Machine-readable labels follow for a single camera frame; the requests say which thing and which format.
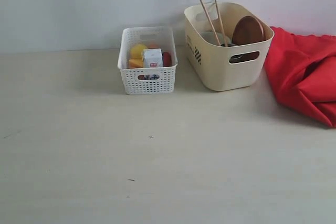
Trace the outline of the red sausage piece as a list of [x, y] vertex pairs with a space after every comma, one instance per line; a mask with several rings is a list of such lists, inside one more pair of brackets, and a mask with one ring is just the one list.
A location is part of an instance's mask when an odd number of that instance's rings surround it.
[[163, 67], [171, 67], [172, 66], [172, 58], [169, 52], [164, 52], [162, 54], [163, 59]]

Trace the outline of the blue white milk carton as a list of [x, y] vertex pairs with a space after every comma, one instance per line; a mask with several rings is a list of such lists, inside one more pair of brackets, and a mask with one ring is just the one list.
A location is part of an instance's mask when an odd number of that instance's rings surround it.
[[161, 49], [145, 49], [142, 53], [144, 68], [163, 67], [163, 55]]

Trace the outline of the yellow cheese wedge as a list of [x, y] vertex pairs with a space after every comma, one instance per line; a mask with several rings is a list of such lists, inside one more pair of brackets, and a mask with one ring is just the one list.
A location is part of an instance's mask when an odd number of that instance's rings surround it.
[[143, 68], [143, 61], [141, 59], [130, 59], [128, 61], [128, 68]]

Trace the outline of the brown egg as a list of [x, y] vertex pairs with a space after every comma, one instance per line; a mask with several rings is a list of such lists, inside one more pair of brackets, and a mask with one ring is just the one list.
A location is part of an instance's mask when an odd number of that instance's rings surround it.
[[151, 44], [151, 45], [148, 45], [148, 48], [149, 48], [149, 49], [159, 49], [160, 46], [159, 46], [159, 45], [156, 45], [156, 44]]

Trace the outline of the yellow lemon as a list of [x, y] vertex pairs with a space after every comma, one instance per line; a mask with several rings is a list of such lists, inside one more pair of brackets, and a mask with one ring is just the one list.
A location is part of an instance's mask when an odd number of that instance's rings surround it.
[[148, 47], [144, 44], [136, 44], [130, 50], [131, 59], [142, 59], [142, 53], [147, 50]]

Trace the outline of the pale green ceramic bowl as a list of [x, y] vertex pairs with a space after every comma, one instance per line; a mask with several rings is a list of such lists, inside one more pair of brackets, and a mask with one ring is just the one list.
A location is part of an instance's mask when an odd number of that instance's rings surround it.
[[[224, 38], [221, 33], [216, 33], [216, 34], [221, 44], [224, 44], [224, 40], [226, 40], [228, 44], [231, 43], [231, 39], [228, 36], [225, 36]], [[200, 35], [208, 43], [213, 44], [213, 45], [218, 45], [216, 36], [214, 35], [212, 31], [203, 31], [200, 33]]]

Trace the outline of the stainless steel cup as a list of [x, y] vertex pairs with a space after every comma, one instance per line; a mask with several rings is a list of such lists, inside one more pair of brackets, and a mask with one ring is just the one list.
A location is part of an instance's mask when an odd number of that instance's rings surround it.
[[[221, 44], [222, 47], [235, 47], [237, 46], [236, 44], [228, 43], [227, 45]], [[229, 63], [235, 64], [235, 63], [240, 63], [243, 62], [243, 56], [244, 54], [239, 54], [239, 55], [233, 55], [229, 59]]]

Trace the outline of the wooden chopstick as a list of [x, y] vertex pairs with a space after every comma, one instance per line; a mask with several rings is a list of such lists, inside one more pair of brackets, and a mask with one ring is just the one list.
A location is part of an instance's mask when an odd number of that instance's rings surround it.
[[215, 39], [217, 41], [217, 44], [218, 44], [218, 46], [221, 46], [221, 42], [220, 42], [219, 37], [217, 35], [217, 32], [216, 32], [216, 30], [214, 28], [214, 25], [213, 25], [213, 22], [212, 22], [212, 20], [210, 18], [210, 15], [209, 15], [206, 7], [205, 7], [205, 4], [204, 4], [203, 0], [199, 0], [199, 1], [200, 1], [200, 4], [201, 4], [202, 8], [203, 8], [203, 11], [204, 11], [204, 13], [206, 15], [206, 18], [207, 18], [207, 20], [208, 20], [208, 22], [209, 22], [209, 24], [211, 26], [212, 32], [214, 33]]
[[216, 6], [216, 11], [217, 11], [219, 24], [220, 24], [220, 30], [221, 30], [222, 37], [223, 37], [223, 40], [224, 40], [224, 46], [228, 47], [228, 42], [227, 42], [227, 39], [226, 39], [225, 29], [224, 29], [224, 25], [223, 25], [223, 22], [222, 22], [222, 17], [221, 17], [220, 11], [219, 11], [217, 0], [214, 0], [214, 2], [215, 2], [215, 6]]

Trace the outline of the brown clay plate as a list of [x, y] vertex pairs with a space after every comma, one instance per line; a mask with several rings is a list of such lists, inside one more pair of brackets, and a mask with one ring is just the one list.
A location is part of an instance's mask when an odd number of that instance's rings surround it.
[[247, 45], [265, 40], [265, 32], [262, 24], [252, 16], [245, 16], [237, 23], [232, 43], [236, 45]]

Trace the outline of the red scalloped cloth mat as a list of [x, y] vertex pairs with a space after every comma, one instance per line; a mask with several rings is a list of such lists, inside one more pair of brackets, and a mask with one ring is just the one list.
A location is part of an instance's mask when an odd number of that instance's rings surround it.
[[335, 36], [295, 35], [280, 27], [264, 69], [278, 103], [335, 127]]

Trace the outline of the white perforated plastic basket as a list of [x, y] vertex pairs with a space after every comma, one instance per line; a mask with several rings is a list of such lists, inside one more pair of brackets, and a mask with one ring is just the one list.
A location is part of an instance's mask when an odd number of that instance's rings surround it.
[[[169, 52], [171, 67], [128, 68], [130, 50], [136, 44], [159, 45], [162, 51]], [[123, 31], [118, 59], [124, 88], [127, 94], [171, 93], [174, 90], [175, 72], [178, 64], [173, 32], [169, 27], [136, 27]]]

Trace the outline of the cream plastic bin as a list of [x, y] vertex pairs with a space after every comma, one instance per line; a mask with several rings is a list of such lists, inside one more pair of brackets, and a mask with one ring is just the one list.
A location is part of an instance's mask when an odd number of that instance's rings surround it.
[[[220, 33], [215, 4], [205, 4], [205, 7], [216, 32]], [[229, 38], [241, 18], [254, 17], [253, 13], [236, 3], [218, 3], [218, 7], [225, 34]], [[268, 25], [260, 22], [265, 32], [265, 40], [262, 42], [222, 47], [210, 44], [201, 37], [201, 32], [212, 29], [200, 4], [186, 8], [184, 15], [187, 58], [205, 87], [214, 91], [227, 91], [248, 87], [258, 79], [275, 34]], [[231, 56], [239, 54], [244, 54], [243, 62], [229, 63]]]

